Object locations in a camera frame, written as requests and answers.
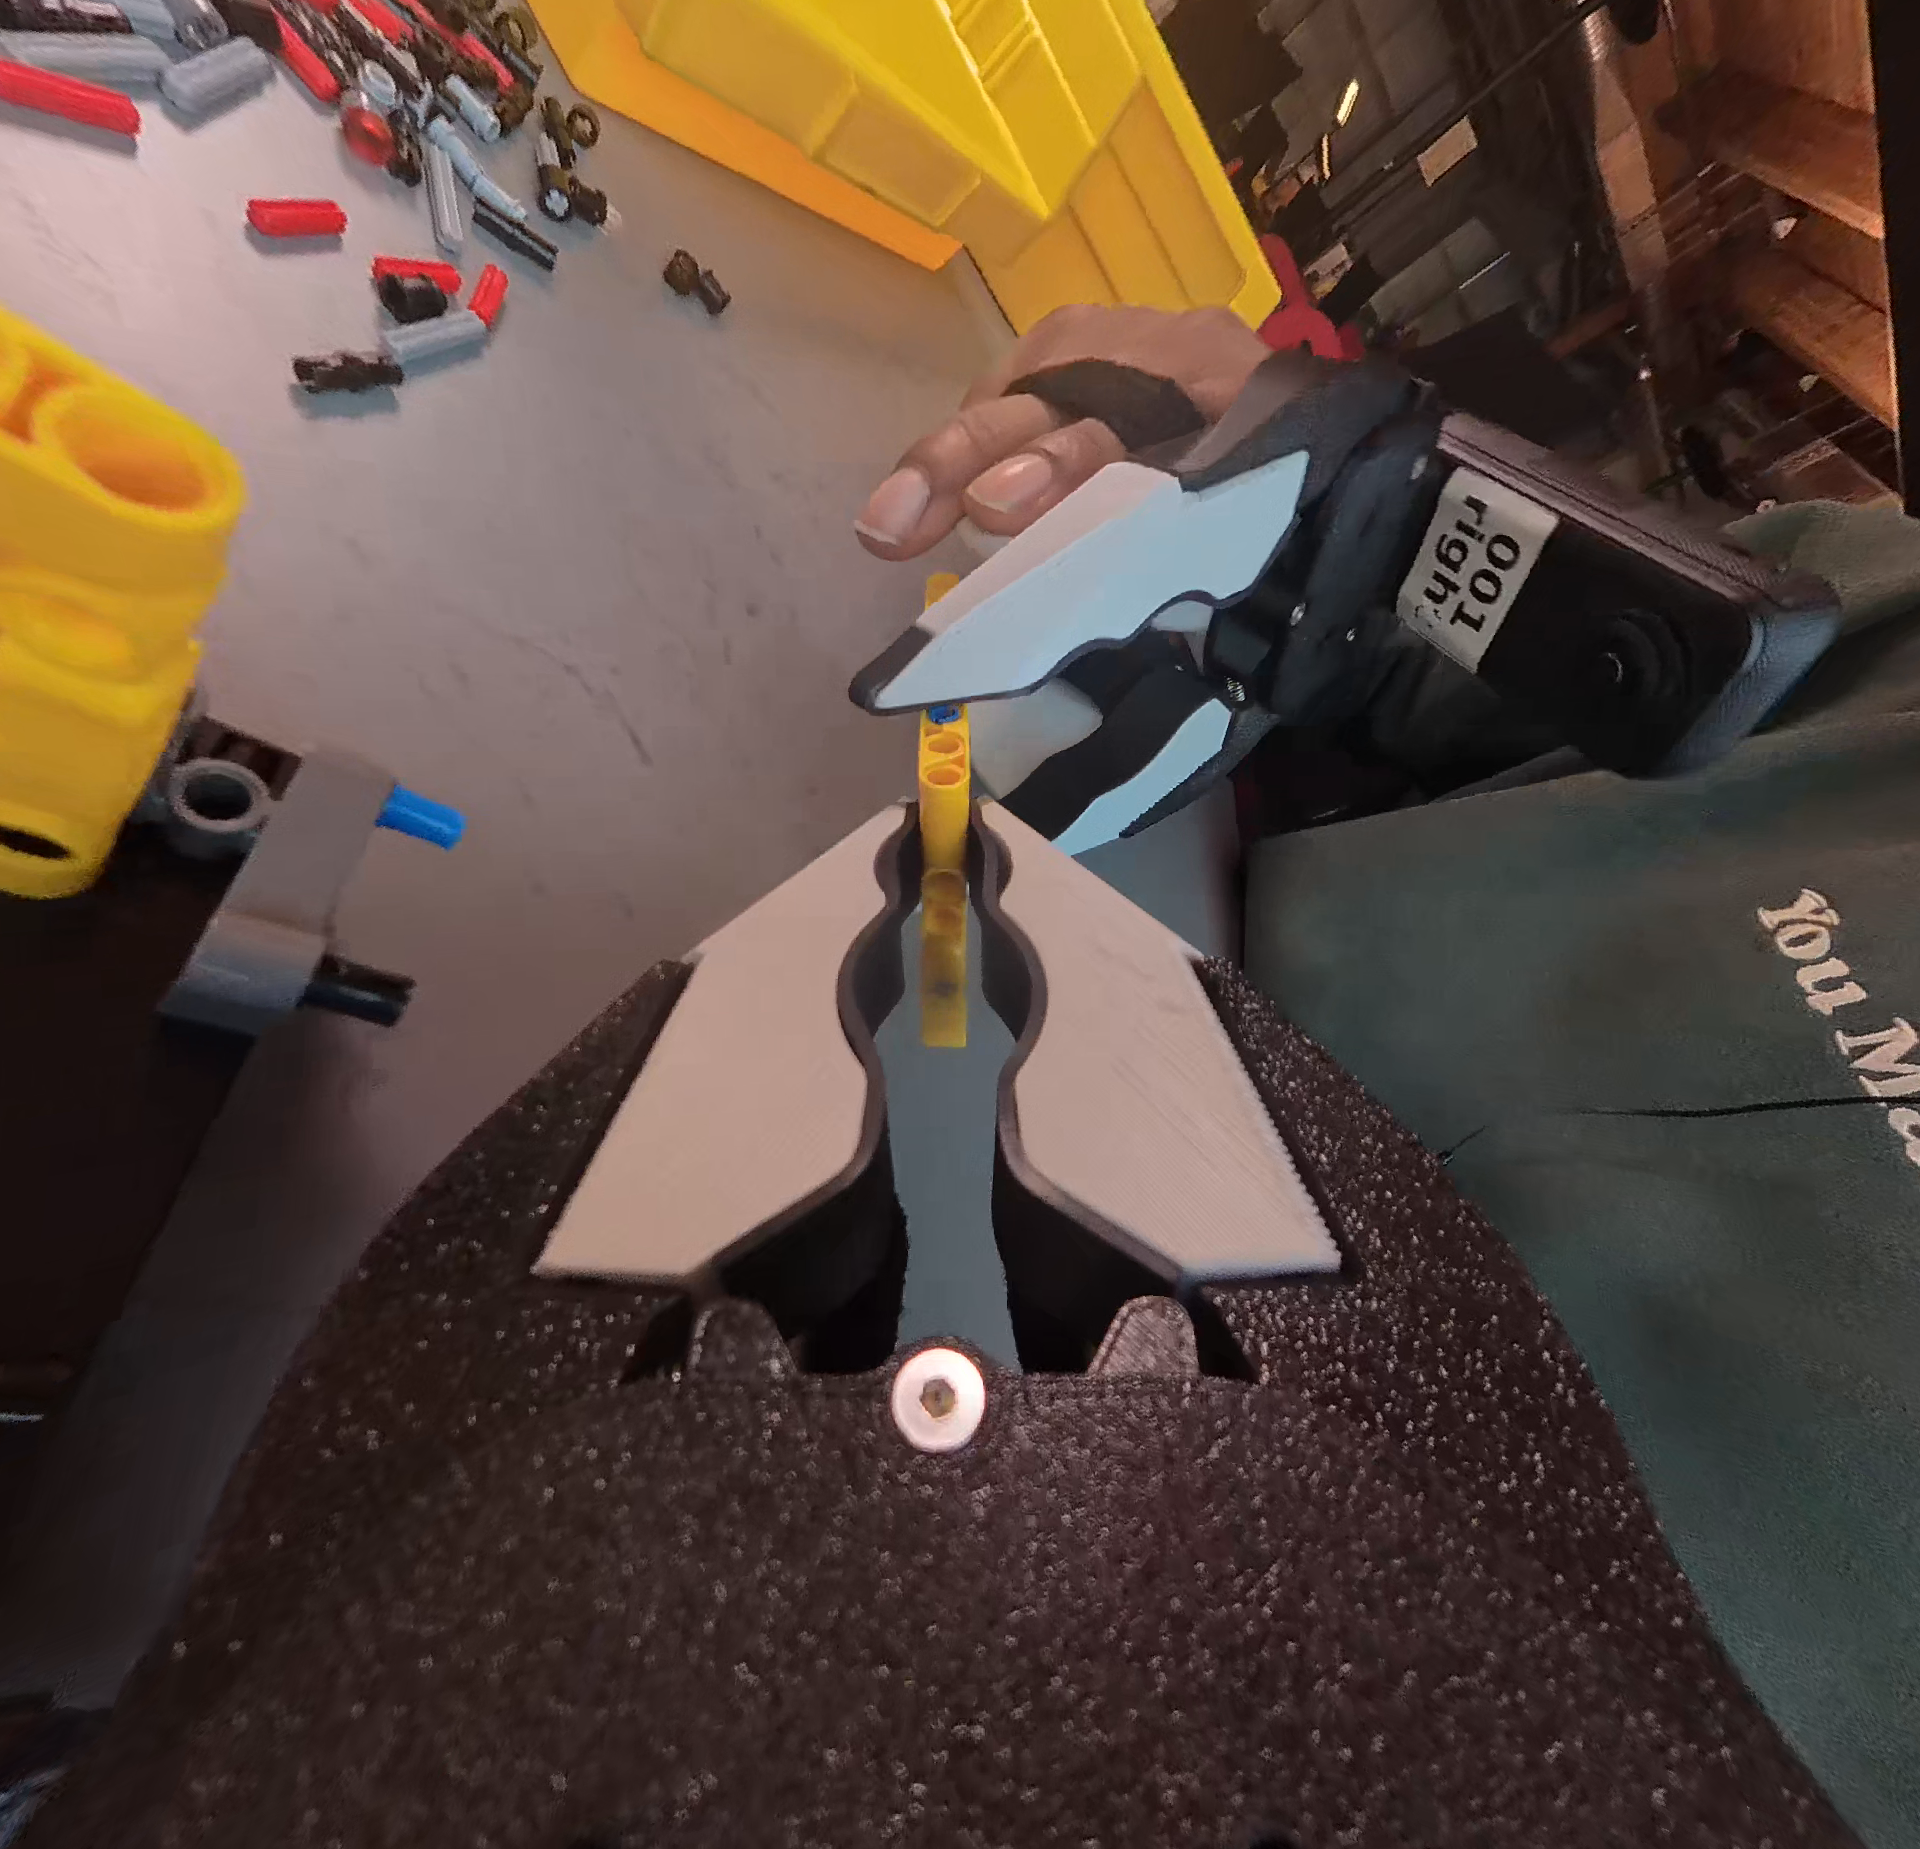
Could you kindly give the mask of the person's right hand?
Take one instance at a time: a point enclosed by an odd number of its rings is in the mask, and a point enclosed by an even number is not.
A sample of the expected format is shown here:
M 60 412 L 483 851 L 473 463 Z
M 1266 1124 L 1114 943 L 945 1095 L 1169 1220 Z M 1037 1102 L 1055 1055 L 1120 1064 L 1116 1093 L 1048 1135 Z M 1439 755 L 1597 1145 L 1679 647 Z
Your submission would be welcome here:
M 903 564 L 963 520 L 1011 539 L 1127 454 L 1099 419 L 1019 392 L 1026 377 L 1105 362 L 1169 383 L 1206 421 L 1217 421 L 1266 353 L 1228 309 L 1052 311 L 982 373 L 952 416 L 901 452 L 857 517 L 857 541 L 883 563 Z

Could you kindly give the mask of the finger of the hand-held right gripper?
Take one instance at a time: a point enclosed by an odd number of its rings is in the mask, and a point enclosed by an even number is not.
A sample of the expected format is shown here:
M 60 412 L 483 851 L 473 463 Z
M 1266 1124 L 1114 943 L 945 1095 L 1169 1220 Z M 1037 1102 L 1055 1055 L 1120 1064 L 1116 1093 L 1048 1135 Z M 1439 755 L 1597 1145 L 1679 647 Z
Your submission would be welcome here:
M 978 788 L 1057 849 L 1092 851 L 1160 814 L 1233 730 L 1204 680 L 1050 680 L 978 704 Z
M 852 704 L 885 717 L 1024 697 L 1085 651 L 1228 609 L 1263 577 L 1307 480 L 1305 454 L 1208 489 L 1114 463 L 857 671 Z

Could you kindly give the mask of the pile of small lego pins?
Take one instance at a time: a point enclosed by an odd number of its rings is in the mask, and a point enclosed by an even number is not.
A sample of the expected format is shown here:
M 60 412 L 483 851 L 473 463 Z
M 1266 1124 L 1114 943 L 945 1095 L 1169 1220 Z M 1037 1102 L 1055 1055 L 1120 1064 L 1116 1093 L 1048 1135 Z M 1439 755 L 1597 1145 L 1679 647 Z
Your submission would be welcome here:
M 158 107 L 204 127 L 286 80 L 349 160 L 424 205 L 431 252 L 376 254 L 376 342 L 292 357 L 301 397 L 387 397 L 481 353 L 510 272 L 613 230 L 604 118 L 545 80 L 516 0 L 2 0 L 3 109 L 132 144 Z

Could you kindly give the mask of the yellow plastic storage bin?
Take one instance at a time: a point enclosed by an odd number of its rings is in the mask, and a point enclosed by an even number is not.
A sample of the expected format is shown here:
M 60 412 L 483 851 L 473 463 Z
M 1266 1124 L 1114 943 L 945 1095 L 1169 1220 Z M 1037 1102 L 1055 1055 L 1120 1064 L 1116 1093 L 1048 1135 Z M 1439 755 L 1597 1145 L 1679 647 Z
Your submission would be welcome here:
M 574 87 L 938 271 L 1063 306 L 1281 304 L 1145 0 L 527 0 Z

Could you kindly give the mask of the person's green sweatshirt torso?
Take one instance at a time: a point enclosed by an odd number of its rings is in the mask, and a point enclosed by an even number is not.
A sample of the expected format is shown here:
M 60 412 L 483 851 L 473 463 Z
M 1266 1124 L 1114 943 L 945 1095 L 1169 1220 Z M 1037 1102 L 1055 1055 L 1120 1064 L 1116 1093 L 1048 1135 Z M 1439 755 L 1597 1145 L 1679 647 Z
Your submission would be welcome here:
M 1916 1846 L 1916 520 L 1731 539 L 1841 607 L 1760 733 L 1610 779 L 1402 640 L 1244 963 L 1522 1253 L 1740 1673 Z

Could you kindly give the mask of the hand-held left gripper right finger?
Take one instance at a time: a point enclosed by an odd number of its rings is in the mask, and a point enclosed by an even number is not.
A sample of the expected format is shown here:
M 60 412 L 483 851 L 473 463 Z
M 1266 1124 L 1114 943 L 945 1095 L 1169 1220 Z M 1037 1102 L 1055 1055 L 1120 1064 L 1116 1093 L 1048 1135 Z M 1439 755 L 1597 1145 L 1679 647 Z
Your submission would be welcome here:
M 1342 1257 L 1173 930 L 975 812 L 1002 1071 L 995 1238 L 1013 1284 L 1279 1284 Z

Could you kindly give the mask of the partly built yellow lego model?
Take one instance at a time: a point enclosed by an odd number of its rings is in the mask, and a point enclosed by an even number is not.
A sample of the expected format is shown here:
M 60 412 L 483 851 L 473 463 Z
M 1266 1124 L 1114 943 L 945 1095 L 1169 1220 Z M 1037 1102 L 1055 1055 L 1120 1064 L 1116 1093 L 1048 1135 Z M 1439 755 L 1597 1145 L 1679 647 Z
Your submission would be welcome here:
M 249 1047 L 391 1027 L 413 981 L 336 913 L 372 838 L 455 847 L 389 772 L 202 700 L 244 478 L 209 434 L 18 315 L 2 333 L 3 1426 L 115 1321 Z

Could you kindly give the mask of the yellow lego beam blue pins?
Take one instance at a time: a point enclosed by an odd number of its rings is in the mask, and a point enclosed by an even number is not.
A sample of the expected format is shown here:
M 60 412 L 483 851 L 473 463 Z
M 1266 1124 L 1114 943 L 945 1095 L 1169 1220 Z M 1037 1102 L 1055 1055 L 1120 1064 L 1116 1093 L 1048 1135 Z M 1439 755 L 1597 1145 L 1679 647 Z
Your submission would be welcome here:
M 967 1046 L 969 840 L 973 840 L 973 739 L 965 706 L 934 704 L 919 717 L 918 834 L 919 1033 L 932 1051 Z

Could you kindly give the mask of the red black bag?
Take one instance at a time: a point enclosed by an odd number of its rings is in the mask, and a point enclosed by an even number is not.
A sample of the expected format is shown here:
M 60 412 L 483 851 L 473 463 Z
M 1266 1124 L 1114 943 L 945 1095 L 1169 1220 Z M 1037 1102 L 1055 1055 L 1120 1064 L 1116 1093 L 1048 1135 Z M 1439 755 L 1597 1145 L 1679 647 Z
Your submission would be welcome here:
M 1281 293 L 1279 306 L 1257 329 L 1263 346 L 1276 353 L 1309 353 L 1338 364 L 1365 357 L 1358 329 L 1336 328 L 1316 306 L 1309 284 L 1288 245 L 1270 230 L 1263 230 L 1257 243 Z

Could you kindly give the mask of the wooden wall shelving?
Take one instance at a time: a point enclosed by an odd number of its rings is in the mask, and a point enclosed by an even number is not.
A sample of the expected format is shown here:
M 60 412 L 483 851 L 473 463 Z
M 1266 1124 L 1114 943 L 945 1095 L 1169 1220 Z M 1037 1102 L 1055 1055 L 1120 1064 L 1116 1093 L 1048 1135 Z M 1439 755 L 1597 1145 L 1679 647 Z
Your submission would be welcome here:
M 1887 287 L 1868 0 L 1663 0 L 1687 172 L 1659 221 L 1700 351 L 1683 421 L 1729 498 L 1894 506 Z

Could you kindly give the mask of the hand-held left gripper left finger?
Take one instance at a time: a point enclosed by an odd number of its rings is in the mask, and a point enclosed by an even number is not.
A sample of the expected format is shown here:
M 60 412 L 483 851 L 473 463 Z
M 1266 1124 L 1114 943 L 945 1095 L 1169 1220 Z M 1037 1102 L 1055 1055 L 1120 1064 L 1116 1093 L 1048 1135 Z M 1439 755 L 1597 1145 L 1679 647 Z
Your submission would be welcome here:
M 875 1040 L 916 858 L 894 803 L 690 952 L 539 1277 L 712 1288 L 853 1189 L 885 1126 Z

